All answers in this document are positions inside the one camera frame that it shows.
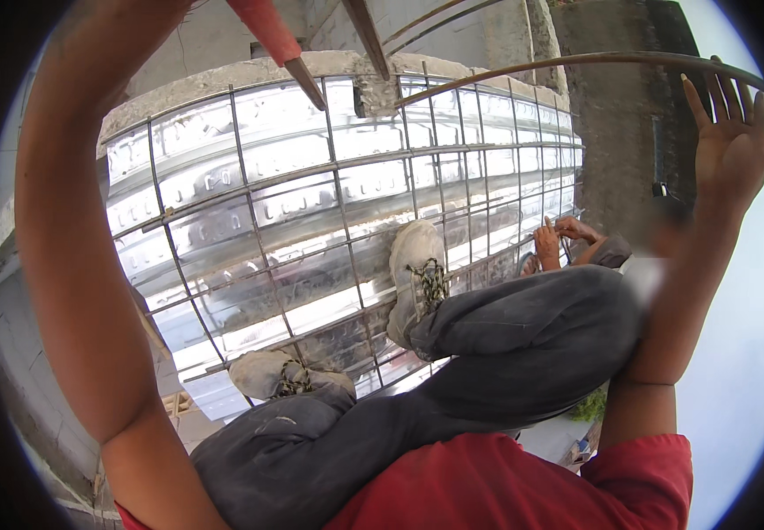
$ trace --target braided shoelace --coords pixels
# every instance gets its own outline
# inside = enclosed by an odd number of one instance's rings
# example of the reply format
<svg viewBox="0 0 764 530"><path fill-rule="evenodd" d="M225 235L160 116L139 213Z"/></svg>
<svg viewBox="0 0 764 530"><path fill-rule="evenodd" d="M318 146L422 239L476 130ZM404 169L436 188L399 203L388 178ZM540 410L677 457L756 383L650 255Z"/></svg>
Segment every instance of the braided shoelace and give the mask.
<svg viewBox="0 0 764 530"><path fill-rule="evenodd" d="M294 359L288 359L284 361L284 364L281 366L281 381L279 383L281 384L281 387L279 388L279 391L276 395L271 397L273 398L285 398L287 396L295 396L296 394L302 394L304 392L310 392L314 390L312 387L312 378L309 375L308 371L305 371L305 380L304 381L289 381L287 374L285 374L285 370L287 370L288 365L290 363L296 363L300 365L299 361Z"/></svg>
<svg viewBox="0 0 764 530"><path fill-rule="evenodd" d="M437 309L440 302L450 296L450 289L446 286L446 281L444 281L444 266L438 263L438 260L435 258L426 260L426 264L423 267L406 265L406 270L420 278L429 311Z"/></svg>

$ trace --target dark gray pants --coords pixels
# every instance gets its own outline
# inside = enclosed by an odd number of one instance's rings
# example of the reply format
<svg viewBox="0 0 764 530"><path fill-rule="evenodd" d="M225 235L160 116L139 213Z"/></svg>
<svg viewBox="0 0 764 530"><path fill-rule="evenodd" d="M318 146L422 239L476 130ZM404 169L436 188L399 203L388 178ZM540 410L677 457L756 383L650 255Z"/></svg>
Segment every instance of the dark gray pants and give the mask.
<svg viewBox="0 0 764 530"><path fill-rule="evenodd" d="M630 244L621 236L609 236L606 241L600 245L600 248L591 255L588 263L600 265L609 269L617 269L623 262L628 260L632 254Z"/></svg>
<svg viewBox="0 0 764 530"><path fill-rule="evenodd" d="M441 303L411 333L444 368L358 404L340 387L249 410L192 453L233 528L318 528L404 453L462 432L561 414L626 363L637 310L594 265L528 276Z"/></svg>

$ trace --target work boot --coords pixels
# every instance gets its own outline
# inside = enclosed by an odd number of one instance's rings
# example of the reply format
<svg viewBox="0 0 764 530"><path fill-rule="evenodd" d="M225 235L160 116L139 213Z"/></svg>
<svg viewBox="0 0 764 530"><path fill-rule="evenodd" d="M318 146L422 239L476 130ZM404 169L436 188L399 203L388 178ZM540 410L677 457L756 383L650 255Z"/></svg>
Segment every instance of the work boot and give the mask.
<svg viewBox="0 0 764 530"><path fill-rule="evenodd" d="M228 376L242 393L255 399L302 394L329 383L344 387L355 398L355 385L349 376L309 370L281 349L260 349L241 355L229 367Z"/></svg>
<svg viewBox="0 0 764 530"><path fill-rule="evenodd" d="M411 346L411 330L449 294L444 282L444 242L432 223L416 220L401 228L389 265L396 305L388 317L388 337L423 359L422 352Z"/></svg>

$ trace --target tool handle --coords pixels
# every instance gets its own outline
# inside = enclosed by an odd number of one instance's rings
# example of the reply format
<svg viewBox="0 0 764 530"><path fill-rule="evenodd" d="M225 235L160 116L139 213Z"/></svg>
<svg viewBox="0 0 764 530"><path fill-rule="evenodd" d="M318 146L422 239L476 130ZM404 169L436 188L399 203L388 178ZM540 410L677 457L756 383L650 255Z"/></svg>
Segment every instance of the tool handle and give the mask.
<svg viewBox="0 0 764 530"><path fill-rule="evenodd" d="M280 67L285 61L300 57L296 38L281 19L270 0L226 0L240 20L252 31Z"/></svg>

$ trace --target green plant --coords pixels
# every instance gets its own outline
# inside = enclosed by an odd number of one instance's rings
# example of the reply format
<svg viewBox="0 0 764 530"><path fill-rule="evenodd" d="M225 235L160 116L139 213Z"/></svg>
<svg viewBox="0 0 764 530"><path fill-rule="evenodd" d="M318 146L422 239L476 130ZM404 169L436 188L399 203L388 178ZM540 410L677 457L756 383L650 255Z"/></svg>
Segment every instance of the green plant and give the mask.
<svg viewBox="0 0 764 530"><path fill-rule="evenodd" d="M570 419L573 421L592 421L602 418L605 411L606 390L599 387L570 409Z"/></svg>

